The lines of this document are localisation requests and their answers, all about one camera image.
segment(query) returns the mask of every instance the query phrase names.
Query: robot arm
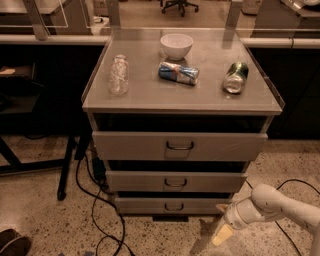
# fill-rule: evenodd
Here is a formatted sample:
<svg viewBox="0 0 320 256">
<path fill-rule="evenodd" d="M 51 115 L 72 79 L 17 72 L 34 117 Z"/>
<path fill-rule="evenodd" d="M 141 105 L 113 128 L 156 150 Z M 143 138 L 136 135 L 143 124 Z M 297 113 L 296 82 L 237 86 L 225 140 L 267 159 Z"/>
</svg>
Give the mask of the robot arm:
<svg viewBox="0 0 320 256">
<path fill-rule="evenodd" d="M 286 197 L 274 187 L 260 184 L 252 190 L 251 197 L 230 204 L 224 212 L 213 238 L 216 245 L 230 237 L 233 229 L 287 217 L 314 236 L 311 255 L 320 255 L 320 208 Z"/>
</svg>

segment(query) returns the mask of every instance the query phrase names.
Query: countertop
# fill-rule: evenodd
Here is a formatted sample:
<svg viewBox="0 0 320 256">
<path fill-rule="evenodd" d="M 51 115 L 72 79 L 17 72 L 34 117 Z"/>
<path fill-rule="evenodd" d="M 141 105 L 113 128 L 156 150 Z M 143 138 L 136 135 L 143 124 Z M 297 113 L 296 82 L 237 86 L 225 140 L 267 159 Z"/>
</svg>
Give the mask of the countertop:
<svg viewBox="0 0 320 256">
<path fill-rule="evenodd" d="M 200 70 L 196 86 L 161 79 L 158 66 L 169 61 L 160 49 L 160 38 L 184 33 L 194 40 L 185 59 L 176 63 Z M 152 112 L 198 114 L 278 115 L 281 107 L 274 98 L 246 48 L 233 31 L 224 29 L 116 29 L 100 65 L 83 109 L 87 112 Z M 114 96 L 108 92 L 112 59 L 124 54 L 129 61 L 129 92 Z M 221 88 L 232 63 L 249 67 L 246 87 L 240 95 Z"/>
</svg>

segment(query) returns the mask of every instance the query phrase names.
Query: black cabinet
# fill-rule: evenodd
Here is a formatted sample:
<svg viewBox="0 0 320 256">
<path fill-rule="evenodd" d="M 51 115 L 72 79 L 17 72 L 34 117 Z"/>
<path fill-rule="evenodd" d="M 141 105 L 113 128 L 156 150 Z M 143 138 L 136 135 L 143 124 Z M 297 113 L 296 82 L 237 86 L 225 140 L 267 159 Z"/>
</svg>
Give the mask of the black cabinet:
<svg viewBox="0 0 320 256">
<path fill-rule="evenodd" d="M 250 49 L 286 105 L 270 138 L 320 139 L 320 49 Z"/>
</svg>

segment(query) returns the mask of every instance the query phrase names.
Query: green can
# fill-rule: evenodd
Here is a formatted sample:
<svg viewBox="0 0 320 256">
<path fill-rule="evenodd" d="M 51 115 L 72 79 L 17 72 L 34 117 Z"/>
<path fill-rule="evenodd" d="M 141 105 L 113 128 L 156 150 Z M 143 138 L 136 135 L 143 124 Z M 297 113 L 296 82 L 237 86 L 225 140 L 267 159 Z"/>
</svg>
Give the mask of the green can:
<svg viewBox="0 0 320 256">
<path fill-rule="evenodd" d="M 249 68 L 245 62 L 233 63 L 223 79 L 223 90 L 232 94 L 240 94 L 245 87 L 248 74 Z"/>
</svg>

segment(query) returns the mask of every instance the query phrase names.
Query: drawer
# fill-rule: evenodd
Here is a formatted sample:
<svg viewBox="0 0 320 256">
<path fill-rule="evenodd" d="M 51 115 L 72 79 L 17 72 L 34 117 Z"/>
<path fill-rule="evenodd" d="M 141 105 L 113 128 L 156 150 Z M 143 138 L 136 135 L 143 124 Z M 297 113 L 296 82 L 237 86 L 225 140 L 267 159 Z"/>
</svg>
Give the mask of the drawer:
<svg viewBox="0 0 320 256">
<path fill-rule="evenodd" d="M 222 198 L 115 198 L 121 214 L 142 215 L 214 215 L 221 214 L 217 204 L 229 204 Z"/>
<path fill-rule="evenodd" d="M 102 160 L 253 161 L 266 134 L 93 132 Z"/>
<path fill-rule="evenodd" d="M 107 171 L 111 191 L 239 192 L 246 174 Z"/>
</svg>

